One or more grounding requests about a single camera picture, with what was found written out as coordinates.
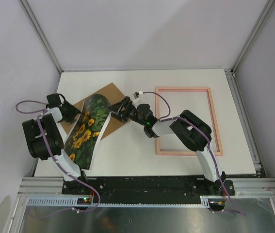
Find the pink wooden picture frame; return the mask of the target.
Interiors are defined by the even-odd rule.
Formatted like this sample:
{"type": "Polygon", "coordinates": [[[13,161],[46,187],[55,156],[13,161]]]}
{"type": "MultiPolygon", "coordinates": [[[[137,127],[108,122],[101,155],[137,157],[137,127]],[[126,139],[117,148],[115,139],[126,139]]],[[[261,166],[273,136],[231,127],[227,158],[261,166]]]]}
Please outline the pink wooden picture frame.
{"type": "MultiPolygon", "coordinates": [[[[215,142],[217,151],[214,153],[215,156],[223,156],[223,148],[221,143],[221,138],[219,134],[219,128],[215,113],[215,108],[213,104],[213,98],[211,94],[211,89],[209,87],[156,87],[155,93],[159,94],[160,92],[202,92],[206,93],[208,99],[208,106],[210,111],[210,118],[212,123],[212,133],[214,134],[213,141],[215,142]]],[[[161,150],[161,140],[156,139],[155,144],[156,155],[168,155],[168,156],[195,156],[193,151],[163,151],[161,150]]]]}

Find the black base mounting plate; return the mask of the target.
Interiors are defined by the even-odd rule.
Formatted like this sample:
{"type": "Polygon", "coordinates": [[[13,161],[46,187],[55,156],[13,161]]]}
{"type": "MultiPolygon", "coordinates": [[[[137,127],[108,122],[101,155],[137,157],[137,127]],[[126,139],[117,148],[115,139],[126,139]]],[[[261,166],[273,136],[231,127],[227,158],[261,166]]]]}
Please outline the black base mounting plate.
{"type": "Polygon", "coordinates": [[[198,204],[201,196],[235,195],[231,180],[225,180],[226,190],[210,190],[202,176],[92,177],[87,183],[102,204],[198,204]]]}

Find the sunflower photo print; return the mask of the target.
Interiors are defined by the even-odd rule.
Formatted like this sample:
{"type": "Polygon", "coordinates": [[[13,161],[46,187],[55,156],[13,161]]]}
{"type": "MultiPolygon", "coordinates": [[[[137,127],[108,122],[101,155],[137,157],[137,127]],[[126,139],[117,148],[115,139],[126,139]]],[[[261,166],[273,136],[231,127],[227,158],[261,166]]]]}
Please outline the sunflower photo print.
{"type": "Polygon", "coordinates": [[[108,124],[107,98],[94,94],[82,103],[81,115],[69,131],[64,144],[68,157],[81,169],[89,170],[95,154],[95,146],[108,124]]]}

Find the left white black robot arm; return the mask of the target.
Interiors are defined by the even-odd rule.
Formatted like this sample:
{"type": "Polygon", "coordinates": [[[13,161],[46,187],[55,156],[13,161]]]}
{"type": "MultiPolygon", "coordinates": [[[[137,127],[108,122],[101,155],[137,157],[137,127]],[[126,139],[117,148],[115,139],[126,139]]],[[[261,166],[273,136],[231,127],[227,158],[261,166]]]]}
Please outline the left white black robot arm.
{"type": "Polygon", "coordinates": [[[45,109],[36,111],[36,118],[22,123],[25,140],[30,155],[48,161],[62,173],[66,186],[79,194],[89,189],[89,182],[81,168],[72,162],[64,151],[64,141],[57,123],[72,124],[81,111],[69,103],[64,95],[54,93],[47,96],[45,109]]]}

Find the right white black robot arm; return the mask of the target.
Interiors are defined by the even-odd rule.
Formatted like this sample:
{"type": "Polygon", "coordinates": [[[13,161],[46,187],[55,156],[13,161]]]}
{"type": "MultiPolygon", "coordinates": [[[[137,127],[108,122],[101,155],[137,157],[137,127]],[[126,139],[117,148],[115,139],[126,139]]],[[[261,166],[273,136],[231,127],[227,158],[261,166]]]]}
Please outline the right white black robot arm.
{"type": "Polygon", "coordinates": [[[210,147],[212,130],[208,124],[189,110],[184,110],[174,117],[167,115],[157,118],[153,115],[149,104],[140,102],[141,94],[143,92],[136,92],[134,100],[126,96],[120,102],[108,106],[107,109],[118,121],[126,123],[132,120],[143,126],[148,138],[174,134],[187,149],[196,154],[204,178],[207,180],[206,190],[212,195],[226,190],[224,185],[226,174],[219,167],[210,147]]]}

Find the aluminium frame rail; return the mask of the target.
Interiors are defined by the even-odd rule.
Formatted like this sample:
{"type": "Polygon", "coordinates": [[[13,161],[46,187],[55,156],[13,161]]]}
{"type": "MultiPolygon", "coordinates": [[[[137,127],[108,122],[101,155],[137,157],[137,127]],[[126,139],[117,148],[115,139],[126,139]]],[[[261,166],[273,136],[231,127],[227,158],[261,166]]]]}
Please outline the aluminium frame rail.
{"type": "Polygon", "coordinates": [[[61,65],[50,45],[48,42],[47,37],[45,36],[45,33],[42,30],[42,27],[40,26],[37,17],[35,16],[34,11],[32,10],[29,2],[27,0],[19,0],[18,1],[21,8],[23,9],[26,17],[28,18],[31,26],[33,27],[39,41],[41,42],[44,50],[46,51],[48,57],[50,58],[52,64],[54,65],[55,69],[59,74],[63,72],[63,69],[61,68],[61,65]]]}

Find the brown cardboard backing board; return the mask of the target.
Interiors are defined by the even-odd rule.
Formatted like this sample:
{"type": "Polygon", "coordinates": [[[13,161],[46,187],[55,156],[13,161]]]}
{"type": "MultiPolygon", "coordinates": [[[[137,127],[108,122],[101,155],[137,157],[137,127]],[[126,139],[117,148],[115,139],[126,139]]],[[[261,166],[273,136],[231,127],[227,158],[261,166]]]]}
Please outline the brown cardboard backing board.
{"type": "MultiPolygon", "coordinates": [[[[83,105],[83,101],[84,100],[89,100],[94,94],[101,94],[104,97],[106,97],[107,100],[109,101],[108,105],[115,104],[115,103],[121,101],[125,97],[123,95],[123,93],[116,87],[116,85],[114,83],[110,83],[110,84],[106,85],[105,87],[99,89],[98,91],[92,93],[89,96],[85,96],[84,94],[82,94],[81,96],[83,98],[77,97],[78,101],[76,101],[75,99],[72,99],[72,98],[70,98],[68,100],[76,108],[81,110],[81,107],[83,105]]],[[[111,116],[110,122],[109,122],[104,134],[102,135],[102,139],[109,136],[113,132],[117,131],[118,129],[120,129],[124,125],[125,125],[124,123],[120,122],[119,120],[117,120],[113,116],[111,116]]]]}

